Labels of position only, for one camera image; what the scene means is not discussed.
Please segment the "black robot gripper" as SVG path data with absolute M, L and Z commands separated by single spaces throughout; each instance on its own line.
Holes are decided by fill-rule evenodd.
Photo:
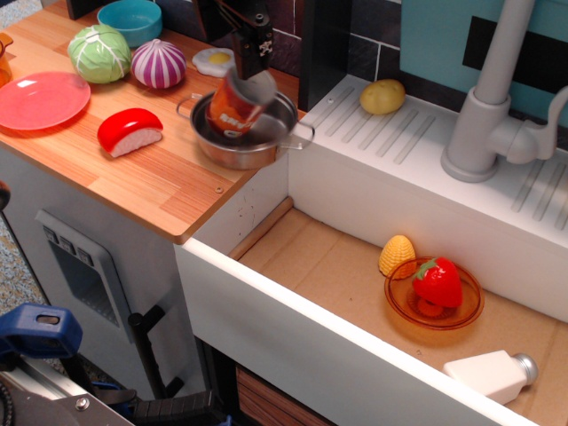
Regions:
M 265 1 L 195 1 L 194 9 L 207 41 L 231 36 L 241 80 L 248 80 L 269 68 L 273 29 Z

